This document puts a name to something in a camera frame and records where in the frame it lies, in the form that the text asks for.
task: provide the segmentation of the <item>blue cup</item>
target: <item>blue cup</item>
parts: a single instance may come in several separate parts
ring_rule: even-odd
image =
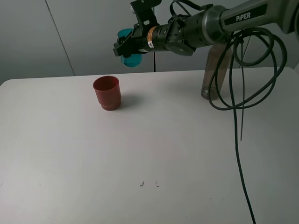
[[[118,32],[117,36],[120,38],[122,36],[127,36],[133,29],[123,29]],[[141,63],[141,55],[132,55],[131,57],[124,58],[121,56],[121,62],[128,68],[135,68]]]

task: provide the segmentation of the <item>red cup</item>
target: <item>red cup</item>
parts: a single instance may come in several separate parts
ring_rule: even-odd
[[[94,81],[93,88],[104,110],[114,111],[121,105],[121,90],[118,78],[103,76]]]

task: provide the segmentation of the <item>plastic cup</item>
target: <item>plastic cup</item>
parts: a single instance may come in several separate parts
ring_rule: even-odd
[[[118,37],[122,37],[122,36],[126,37],[132,30],[133,29],[123,29],[120,32],[118,32],[117,36]],[[124,58],[124,56],[121,56],[121,62],[129,68],[137,67],[141,63],[141,60],[142,60],[141,55],[131,55],[131,57],[128,57],[128,58]]]
[[[114,111],[121,105],[121,90],[118,78],[103,76],[94,81],[93,88],[104,110]]]

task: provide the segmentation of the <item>white table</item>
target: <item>white table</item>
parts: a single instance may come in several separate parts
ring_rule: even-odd
[[[245,72],[248,95],[272,76],[271,68]],[[116,75],[123,106],[114,112],[97,102],[99,76],[5,82],[0,223],[252,223],[233,114],[200,96],[203,74]],[[240,70],[234,74],[240,99]],[[259,224],[299,220],[298,83],[285,68],[269,98],[245,111],[240,156]]]

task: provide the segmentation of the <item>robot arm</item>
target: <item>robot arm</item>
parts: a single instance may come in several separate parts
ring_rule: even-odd
[[[227,43],[231,32],[277,23],[283,33],[298,33],[299,0],[250,0],[232,9],[223,6],[198,6],[189,0],[175,0],[200,12],[193,16],[176,15],[159,25],[152,8],[161,0],[136,0],[131,6],[138,23],[126,37],[114,44],[116,56],[130,57],[151,51],[172,51],[191,56],[196,48]]]

